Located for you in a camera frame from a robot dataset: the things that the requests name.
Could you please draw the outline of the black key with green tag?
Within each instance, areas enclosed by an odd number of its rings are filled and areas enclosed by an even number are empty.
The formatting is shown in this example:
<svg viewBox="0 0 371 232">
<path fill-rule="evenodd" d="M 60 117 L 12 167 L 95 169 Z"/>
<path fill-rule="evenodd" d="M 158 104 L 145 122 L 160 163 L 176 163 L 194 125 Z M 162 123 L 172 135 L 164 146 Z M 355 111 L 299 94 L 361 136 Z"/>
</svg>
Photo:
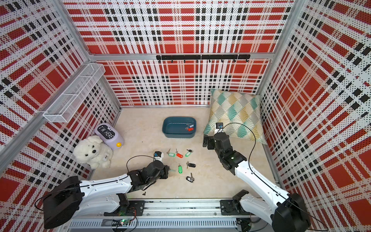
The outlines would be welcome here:
<svg viewBox="0 0 371 232">
<path fill-rule="evenodd" d="M 185 157 L 189 157 L 193 153 L 193 150 L 188 149 L 187 153 L 185 154 Z"/>
</svg>

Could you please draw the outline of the teal plastic storage box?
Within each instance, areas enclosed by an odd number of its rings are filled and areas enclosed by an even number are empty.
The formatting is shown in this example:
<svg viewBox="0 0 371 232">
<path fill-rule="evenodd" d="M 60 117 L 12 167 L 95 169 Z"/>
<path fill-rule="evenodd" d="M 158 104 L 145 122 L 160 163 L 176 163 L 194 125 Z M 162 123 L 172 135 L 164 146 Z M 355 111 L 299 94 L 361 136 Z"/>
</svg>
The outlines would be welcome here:
<svg viewBox="0 0 371 232">
<path fill-rule="evenodd" d="M 194 125 L 193 131 L 187 131 L 187 125 Z M 167 138 L 193 138 L 197 122 L 193 117 L 167 117 L 162 125 L 162 132 Z"/>
</svg>

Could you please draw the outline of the key with long black tag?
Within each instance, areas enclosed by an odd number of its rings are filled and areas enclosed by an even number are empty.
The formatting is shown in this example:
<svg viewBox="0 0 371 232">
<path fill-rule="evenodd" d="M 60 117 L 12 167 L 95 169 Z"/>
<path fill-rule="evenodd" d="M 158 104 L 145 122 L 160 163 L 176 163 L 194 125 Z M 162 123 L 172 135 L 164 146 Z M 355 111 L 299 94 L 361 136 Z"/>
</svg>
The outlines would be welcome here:
<svg viewBox="0 0 371 232">
<path fill-rule="evenodd" d="M 193 183 L 194 180 L 195 180 L 194 177 L 193 177 L 193 174 L 190 173 L 190 176 L 187 176 L 187 177 L 186 177 L 186 180 L 189 181 L 190 183 Z"/>
</svg>

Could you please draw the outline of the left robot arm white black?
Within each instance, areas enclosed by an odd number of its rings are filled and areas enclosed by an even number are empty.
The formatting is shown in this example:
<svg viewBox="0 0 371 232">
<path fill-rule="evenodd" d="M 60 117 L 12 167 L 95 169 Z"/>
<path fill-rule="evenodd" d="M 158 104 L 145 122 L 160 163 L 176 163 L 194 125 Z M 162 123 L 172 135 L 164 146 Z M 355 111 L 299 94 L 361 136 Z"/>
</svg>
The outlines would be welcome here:
<svg viewBox="0 0 371 232">
<path fill-rule="evenodd" d="M 168 165 L 155 160 L 143 169 L 109 179 L 89 181 L 69 177 L 43 197 L 44 228 L 57 228 L 77 216 L 112 214 L 125 207 L 127 193 L 167 179 L 169 170 Z"/>
</svg>

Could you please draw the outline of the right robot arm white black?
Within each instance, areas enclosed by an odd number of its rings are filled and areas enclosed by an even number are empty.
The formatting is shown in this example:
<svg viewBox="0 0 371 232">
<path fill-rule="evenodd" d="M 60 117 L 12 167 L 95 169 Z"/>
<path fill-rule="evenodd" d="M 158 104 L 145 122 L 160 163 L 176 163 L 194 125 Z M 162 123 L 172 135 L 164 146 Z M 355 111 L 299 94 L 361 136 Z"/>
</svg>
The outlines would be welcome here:
<svg viewBox="0 0 371 232">
<path fill-rule="evenodd" d="M 214 150 L 222 166 L 246 182 L 259 196 L 247 190 L 233 197 L 236 213 L 252 213 L 272 226 L 275 232 L 305 232 L 311 226 L 303 198 L 281 189 L 256 168 L 240 152 L 233 149 L 229 136 L 224 132 L 204 136 L 203 146 Z"/>
</svg>

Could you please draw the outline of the patterned green yellow pillow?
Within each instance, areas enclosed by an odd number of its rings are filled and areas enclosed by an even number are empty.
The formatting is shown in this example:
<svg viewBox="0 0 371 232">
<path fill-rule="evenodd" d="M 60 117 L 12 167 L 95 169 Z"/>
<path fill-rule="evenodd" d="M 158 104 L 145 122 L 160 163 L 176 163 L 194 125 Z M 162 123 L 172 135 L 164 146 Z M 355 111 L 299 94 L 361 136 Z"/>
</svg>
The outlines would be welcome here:
<svg viewBox="0 0 371 232">
<path fill-rule="evenodd" d="M 257 141 L 264 145 L 261 122 L 261 97 L 232 91 L 211 89 L 210 114 L 203 133 L 212 135 L 216 124 L 223 123 L 223 132 L 235 138 Z"/>
</svg>

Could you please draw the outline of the purple clock with yellow knob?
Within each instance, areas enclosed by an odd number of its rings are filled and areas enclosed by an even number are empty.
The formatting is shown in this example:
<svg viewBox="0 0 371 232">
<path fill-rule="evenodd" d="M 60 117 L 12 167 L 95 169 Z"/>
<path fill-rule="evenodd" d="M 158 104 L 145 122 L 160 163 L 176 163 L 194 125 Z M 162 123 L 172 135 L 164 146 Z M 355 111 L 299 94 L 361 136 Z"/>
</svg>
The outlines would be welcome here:
<svg viewBox="0 0 371 232">
<path fill-rule="evenodd" d="M 110 124 L 102 123 L 95 128 L 95 134 L 112 150 L 117 150 L 124 145 L 124 138 Z"/>
</svg>

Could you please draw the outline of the white plush bear toy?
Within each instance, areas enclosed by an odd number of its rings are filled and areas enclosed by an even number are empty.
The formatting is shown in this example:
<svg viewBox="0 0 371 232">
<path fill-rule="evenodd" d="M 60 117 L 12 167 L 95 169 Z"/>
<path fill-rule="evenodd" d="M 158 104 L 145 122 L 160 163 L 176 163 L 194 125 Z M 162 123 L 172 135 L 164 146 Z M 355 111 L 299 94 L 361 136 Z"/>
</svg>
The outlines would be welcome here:
<svg viewBox="0 0 371 232">
<path fill-rule="evenodd" d="M 111 166 L 113 150 L 99 136 L 94 135 L 80 141 L 73 150 L 76 161 L 86 163 L 91 169 L 108 169 Z"/>
</svg>

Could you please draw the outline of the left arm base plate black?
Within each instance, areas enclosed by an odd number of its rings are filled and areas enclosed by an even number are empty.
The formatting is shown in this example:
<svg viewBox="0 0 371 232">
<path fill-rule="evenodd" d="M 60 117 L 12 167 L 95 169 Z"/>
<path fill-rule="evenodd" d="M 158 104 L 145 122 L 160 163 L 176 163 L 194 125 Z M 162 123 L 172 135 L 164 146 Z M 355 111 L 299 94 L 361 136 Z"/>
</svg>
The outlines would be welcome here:
<svg viewBox="0 0 371 232">
<path fill-rule="evenodd" d="M 142 216 L 145 203 L 146 203 L 145 201 L 129 201 L 127 206 L 126 205 L 119 206 L 112 213 L 105 212 L 103 215 L 105 217 Z"/>
</svg>

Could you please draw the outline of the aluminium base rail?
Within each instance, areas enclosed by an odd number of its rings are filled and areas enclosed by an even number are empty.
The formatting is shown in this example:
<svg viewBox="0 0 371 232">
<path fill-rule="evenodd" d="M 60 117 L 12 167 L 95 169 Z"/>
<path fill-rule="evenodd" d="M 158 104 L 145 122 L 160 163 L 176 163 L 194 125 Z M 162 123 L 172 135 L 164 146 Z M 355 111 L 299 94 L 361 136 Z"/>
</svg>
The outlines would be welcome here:
<svg viewBox="0 0 371 232">
<path fill-rule="evenodd" d="M 244 195 L 237 200 L 242 209 L 250 215 L 259 218 L 268 217 L 273 219 L 275 215 L 287 216 L 299 212 L 298 204 L 293 199 L 287 199 L 284 203 L 278 203 L 277 208 L 269 207 L 265 201 L 255 199 L 251 195 Z M 62 213 L 67 220 L 76 217 L 98 216 L 104 217 L 105 212 L 112 213 L 119 206 L 128 205 L 129 201 L 145 201 L 143 216 L 211 216 L 221 215 L 220 200 L 218 199 L 139 199 L 128 200 L 124 194 L 114 197 L 96 199 L 90 203 L 81 203 L 76 209 L 65 209 Z"/>
</svg>

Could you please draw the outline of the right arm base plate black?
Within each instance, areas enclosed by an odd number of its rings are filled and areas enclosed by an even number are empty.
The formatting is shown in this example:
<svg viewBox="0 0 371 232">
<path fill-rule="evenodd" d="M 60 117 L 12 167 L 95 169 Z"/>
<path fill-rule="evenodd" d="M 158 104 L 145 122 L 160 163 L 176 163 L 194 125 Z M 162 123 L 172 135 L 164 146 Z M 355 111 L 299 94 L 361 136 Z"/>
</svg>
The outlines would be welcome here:
<svg viewBox="0 0 371 232">
<path fill-rule="evenodd" d="M 223 216 L 250 216 L 237 200 L 220 200 L 220 210 Z"/>
</svg>

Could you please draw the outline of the black wall hook rail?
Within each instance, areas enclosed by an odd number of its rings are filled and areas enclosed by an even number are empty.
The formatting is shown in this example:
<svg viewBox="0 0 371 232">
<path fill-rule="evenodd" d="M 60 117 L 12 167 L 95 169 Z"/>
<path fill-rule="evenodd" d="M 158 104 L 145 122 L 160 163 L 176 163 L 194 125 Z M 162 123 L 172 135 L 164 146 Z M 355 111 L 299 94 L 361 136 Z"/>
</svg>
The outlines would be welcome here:
<svg viewBox="0 0 371 232">
<path fill-rule="evenodd" d="M 157 55 L 158 61 L 198 61 L 198 60 L 249 60 L 250 54 L 232 54 L 232 55 Z"/>
</svg>

